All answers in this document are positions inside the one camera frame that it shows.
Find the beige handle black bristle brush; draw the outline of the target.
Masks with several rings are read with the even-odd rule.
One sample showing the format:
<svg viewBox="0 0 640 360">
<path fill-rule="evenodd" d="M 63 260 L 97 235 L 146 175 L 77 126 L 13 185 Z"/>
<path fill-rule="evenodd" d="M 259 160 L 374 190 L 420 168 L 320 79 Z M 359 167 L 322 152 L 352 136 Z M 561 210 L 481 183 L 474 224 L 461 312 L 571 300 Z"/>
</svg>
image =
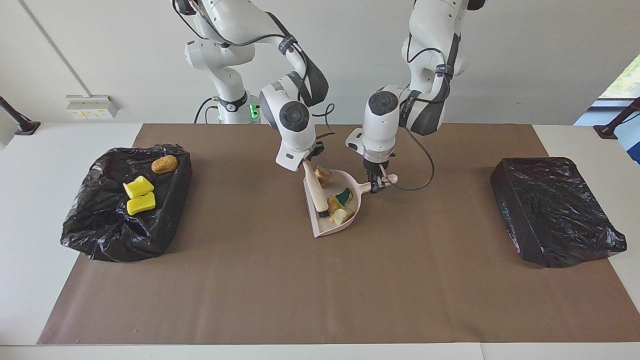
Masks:
<svg viewBox="0 0 640 360">
<path fill-rule="evenodd" d="M 325 198 L 323 189 L 320 187 L 312 166 L 303 166 L 303 169 L 305 173 L 304 180 L 316 214 L 320 218 L 328 218 L 330 216 L 328 201 Z"/>
</svg>

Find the pale pink plastic dustpan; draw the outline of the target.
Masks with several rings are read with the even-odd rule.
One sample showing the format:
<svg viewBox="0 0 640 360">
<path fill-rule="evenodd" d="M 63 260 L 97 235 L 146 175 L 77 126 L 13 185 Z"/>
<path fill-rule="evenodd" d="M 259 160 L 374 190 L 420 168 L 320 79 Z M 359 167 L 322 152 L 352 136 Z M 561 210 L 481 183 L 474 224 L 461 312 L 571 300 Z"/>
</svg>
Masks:
<svg viewBox="0 0 640 360">
<path fill-rule="evenodd" d="M 331 170 L 331 173 L 332 176 L 329 179 L 327 186 L 322 189 L 324 197 L 327 199 L 329 196 L 340 194 L 344 189 L 350 189 L 352 199 L 346 202 L 345 207 L 346 209 L 354 212 L 354 215 L 340 225 L 331 222 L 329 217 L 321 218 L 313 202 L 313 192 L 307 186 L 307 181 L 304 180 L 302 182 L 302 186 L 304 188 L 308 212 L 310 214 L 311 229 L 315 238 L 331 235 L 347 228 L 355 220 L 361 209 L 362 197 L 364 194 L 370 193 L 371 191 L 371 184 L 369 182 L 358 183 L 345 171 L 333 169 Z"/>
</svg>

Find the brown potato shaped sponge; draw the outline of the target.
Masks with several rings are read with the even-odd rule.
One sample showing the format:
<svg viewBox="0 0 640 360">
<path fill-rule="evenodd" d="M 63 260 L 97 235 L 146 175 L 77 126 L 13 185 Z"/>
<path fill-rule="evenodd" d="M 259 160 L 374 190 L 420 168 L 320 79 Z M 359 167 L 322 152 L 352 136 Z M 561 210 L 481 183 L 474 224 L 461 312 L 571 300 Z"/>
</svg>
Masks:
<svg viewBox="0 0 640 360">
<path fill-rule="evenodd" d="M 157 158 L 151 163 L 151 171 L 154 174 L 162 175 L 173 173 L 179 166 L 179 160 L 174 155 L 165 155 Z"/>
</svg>

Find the yellow notched sponge piece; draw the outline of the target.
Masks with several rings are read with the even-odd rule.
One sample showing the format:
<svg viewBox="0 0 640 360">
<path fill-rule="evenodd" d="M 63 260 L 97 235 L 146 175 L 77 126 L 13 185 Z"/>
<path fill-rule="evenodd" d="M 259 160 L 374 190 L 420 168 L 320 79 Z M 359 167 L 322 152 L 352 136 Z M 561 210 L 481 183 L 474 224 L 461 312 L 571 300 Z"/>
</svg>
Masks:
<svg viewBox="0 0 640 360">
<path fill-rule="evenodd" d="M 122 185 L 130 199 L 139 198 L 154 191 L 153 183 L 142 175 L 129 183 L 123 182 Z"/>
</svg>

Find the yellow wedge sponge piece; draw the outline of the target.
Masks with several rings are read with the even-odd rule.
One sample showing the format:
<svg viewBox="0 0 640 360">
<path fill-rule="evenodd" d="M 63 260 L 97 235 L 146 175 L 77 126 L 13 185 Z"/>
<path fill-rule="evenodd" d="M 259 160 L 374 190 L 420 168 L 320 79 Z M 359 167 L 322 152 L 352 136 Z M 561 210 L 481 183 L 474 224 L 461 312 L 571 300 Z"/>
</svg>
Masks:
<svg viewBox="0 0 640 360">
<path fill-rule="evenodd" d="M 134 216 L 142 212 L 156 208 L 156 198 L 153 192 L 148 192 L 140 196 L 129 199 L 126 202 L 126 212 L 129 216 Z"/>
</svg>

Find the smooth black bag bin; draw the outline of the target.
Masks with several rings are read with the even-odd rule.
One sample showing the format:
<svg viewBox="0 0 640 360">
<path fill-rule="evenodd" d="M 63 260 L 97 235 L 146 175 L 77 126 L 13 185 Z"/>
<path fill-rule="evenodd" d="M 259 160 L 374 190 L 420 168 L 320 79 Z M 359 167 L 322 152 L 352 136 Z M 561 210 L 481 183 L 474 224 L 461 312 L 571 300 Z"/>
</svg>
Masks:
<svg viewBox="0 0 640 360">
<path fill-rule="evenodd" d="M 490 183 L 522 260 L 568 268 L 627 251 L 625 235 L 611 223 L 569 158 L 503 158 Z"/>
</svg>

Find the crumpled black bag bin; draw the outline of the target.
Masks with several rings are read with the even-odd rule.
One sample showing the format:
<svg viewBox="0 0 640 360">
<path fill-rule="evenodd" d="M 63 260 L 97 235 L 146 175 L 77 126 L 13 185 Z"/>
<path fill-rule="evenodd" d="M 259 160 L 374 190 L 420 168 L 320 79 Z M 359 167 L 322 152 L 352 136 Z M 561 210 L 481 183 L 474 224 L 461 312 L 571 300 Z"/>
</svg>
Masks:
<svg viewBox="0 0 640 360">
<path fill-rule="evenodd" d="M 155 174 L 151 164 L 174 155 L 176 171 Z M 116 147 L 90 166 L 62 224 L 60 242 L 91 260 L 137 262 L 164 255 L 181 222 L 192 181 L 190 153 L 180 145 Z M 122 183 L 144 176 L 154 186 L 156 207 L 130 216 Z"/>
</svg>

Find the brown paper table mat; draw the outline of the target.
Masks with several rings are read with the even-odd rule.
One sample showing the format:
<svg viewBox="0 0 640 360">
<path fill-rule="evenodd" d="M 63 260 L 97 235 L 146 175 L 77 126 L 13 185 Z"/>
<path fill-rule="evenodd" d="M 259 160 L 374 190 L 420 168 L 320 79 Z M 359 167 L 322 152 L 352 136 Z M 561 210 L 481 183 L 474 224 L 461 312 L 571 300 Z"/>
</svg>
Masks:
<svg viewBox="0 0 640 360">
<path fill-rule="evenodd" d="M 178 144 L 193 176 L 173 243 L 133 263 L 80 256 L 39 344 L 640 342 L 610 260 L 522 260 L 490 174 L 545 157 L 530 125 L 445 124 L 426 137 L 434 182 L 364 196 L 314 238 L 300 174 L 267 125 L 146 124 L 135 147 Z"/>
</svg>

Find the black stand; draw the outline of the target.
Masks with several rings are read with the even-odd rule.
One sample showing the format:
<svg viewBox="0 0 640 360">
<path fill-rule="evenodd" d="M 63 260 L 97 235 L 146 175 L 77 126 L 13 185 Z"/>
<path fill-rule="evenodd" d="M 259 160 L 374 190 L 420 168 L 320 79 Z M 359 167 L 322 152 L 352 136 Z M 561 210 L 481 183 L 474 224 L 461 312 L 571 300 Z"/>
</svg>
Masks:
<svg viewBox="0 0 640 360">
<path fill-rule="evenodd" d="M 16 122 L 18 130 L 14 132 L 16 136 L 33 135 L 41 126 L 40 121 L 30 120 L 27 116 L 13 108 L 2 96 L 0 96 L 0 109 L 3 109 Z"/>
<path fill-rule="evenodd" d="M 634 120 L 638 116 L 640 116 L 640 96 L 631 101 L 609 123 L 593 125 L 592 128 L 601 139 L 617 141 L 618 137 L 615 135 L 617 127 Z"/>
</svg>

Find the window with green view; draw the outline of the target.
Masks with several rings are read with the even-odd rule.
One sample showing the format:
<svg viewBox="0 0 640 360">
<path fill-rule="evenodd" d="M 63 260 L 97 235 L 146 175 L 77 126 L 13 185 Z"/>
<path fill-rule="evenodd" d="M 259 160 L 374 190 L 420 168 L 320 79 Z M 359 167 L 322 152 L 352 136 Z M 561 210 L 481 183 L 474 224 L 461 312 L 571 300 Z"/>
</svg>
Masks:
<svg viewBox="0 0 640 360">
<path fill-rule="evenodd" d="M 633 100 L 640 97 L 640 54 L 618 75 L 598 100 Z"/>
</svg>

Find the white wall socket box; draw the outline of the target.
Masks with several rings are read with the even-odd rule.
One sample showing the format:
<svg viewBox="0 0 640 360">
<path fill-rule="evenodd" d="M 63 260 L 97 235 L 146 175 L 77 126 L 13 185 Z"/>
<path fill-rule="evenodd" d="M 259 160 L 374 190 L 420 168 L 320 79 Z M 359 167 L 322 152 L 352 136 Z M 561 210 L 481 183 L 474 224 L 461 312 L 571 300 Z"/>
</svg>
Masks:
<svg viewBox="0 0 640 360">
<path fill-rule="evenodd" d="M 67 95 L 66 111 L 73 120 L 115 120 L 119 107 L 108 95 Z"/>
</svg>

